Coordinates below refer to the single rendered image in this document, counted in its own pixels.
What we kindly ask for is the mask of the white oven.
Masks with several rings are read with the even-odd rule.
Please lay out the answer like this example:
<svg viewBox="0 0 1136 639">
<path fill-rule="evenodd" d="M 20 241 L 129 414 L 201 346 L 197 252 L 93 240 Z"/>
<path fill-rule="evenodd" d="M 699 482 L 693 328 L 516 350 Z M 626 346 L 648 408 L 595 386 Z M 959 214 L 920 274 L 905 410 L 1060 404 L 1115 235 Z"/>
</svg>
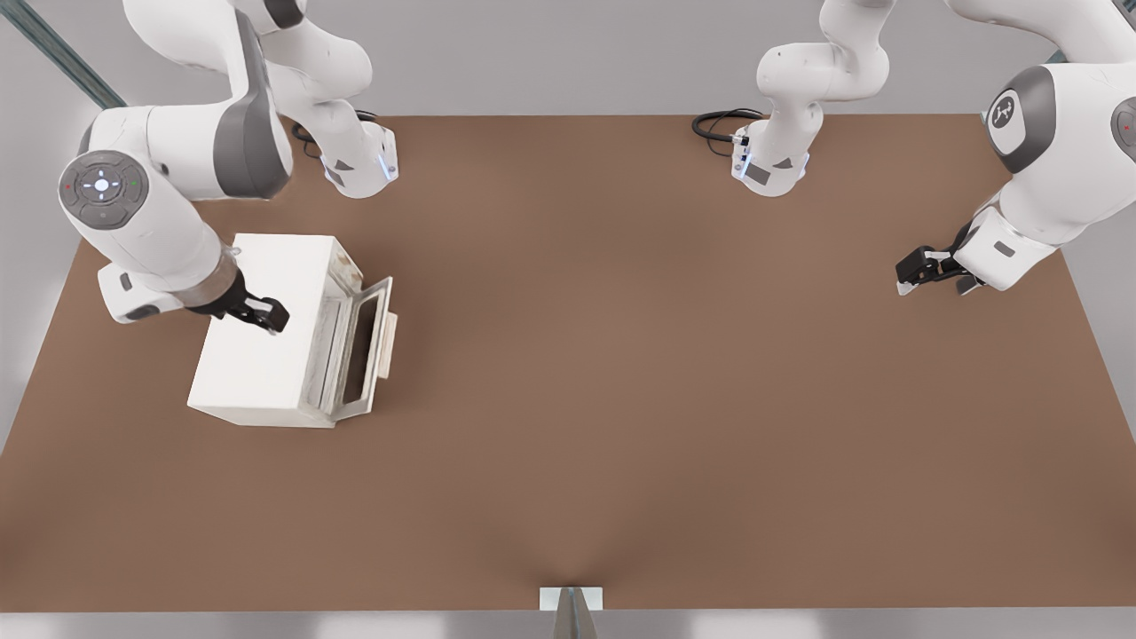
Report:
<svg viewBox="0 0 1136 639">
<path fill-rule="evenodd" d="M 233 249 L 250 294 L 283 304 L 287 327 L 212 320 L 187 405 L 243 426 L 332 429 L 361 271 L 328 235 L 239 233 Z"/>
</svg>

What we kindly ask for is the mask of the white oven door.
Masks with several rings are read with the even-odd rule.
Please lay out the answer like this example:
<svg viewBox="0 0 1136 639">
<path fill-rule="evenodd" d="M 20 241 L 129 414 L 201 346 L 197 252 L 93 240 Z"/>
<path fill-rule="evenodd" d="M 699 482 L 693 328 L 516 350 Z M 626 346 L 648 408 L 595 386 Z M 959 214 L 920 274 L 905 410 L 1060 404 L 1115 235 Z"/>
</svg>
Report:
<svg viewBox="0 0 1136 639">
<path fill-rule="evenodd" d="M 390 312 L 393 279 L 381 282 L 350 296 L 346 304 L 346 324 L 339 340 L 339 360 L 335 391 L 329 417 L 339 422 L 371 412 L 375 367 L 381 348 L 381 326 L 384 314 Z"/>
</svg>

